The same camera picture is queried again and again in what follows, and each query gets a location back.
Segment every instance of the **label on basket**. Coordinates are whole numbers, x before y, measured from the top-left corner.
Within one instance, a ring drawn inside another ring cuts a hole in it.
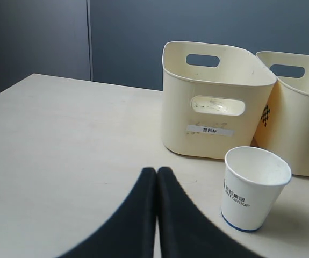
[[[215,134],[215,135],[224,135],[224,136],[232,136],[234,131],[216,127],[207,127],[207,126],[199,126],[199,125],[188,125],[186,127],[188,132],[194,133],[208,133],[208,134]]]

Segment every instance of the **white paper cup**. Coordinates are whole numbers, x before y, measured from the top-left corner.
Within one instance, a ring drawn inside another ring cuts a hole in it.
[[[292,177],[279,156],[255,147],[237,147],[225,156],[226,173],[221,213],[240,231],[258,230]]]

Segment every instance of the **gray wall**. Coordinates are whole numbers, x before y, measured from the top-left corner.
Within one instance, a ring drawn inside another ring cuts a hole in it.
[[[309,54],[309,1],[91,0],[94,81],[162,89],[172,40]]]
[[[85,0],[0,0],[0,91],[32,73],[90,79]]]

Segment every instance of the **blue rim of cup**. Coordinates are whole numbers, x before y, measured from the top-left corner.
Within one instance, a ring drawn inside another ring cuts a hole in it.
[[[259,228],[255,229],[255,230],[243,230],[242,228],[236,227],[236,226],[234,226],[232,223],[230,223],[230,222],[225,218],[224,214],[222,213],[222,210],[221,210],[221,215],[222,215],[222,217],[224,218],[225,222],[227,222],[227,224],[229,224],[232,228],[234,228],[234,229],[236,229],[236,230],[239,230],[239,231],[241,231],[241,232],[251,233],[251,232],[255,232],[255,231],[257,231],[257,230],[259,230],[259,229],[261,228],[261,227],[259,227]]]

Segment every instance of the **table surface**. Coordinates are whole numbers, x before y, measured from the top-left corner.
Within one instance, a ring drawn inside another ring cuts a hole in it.
[[[220,214],[225,164],[160,139],[162,92],[31,75],[0,93],[0,257],[55,257],[94,232],[143,167],[170,166],[200,210],[265,257],[309,257],[309,178],[293,177],[263,227]],[[156,237],[155,257],[160,257]]]

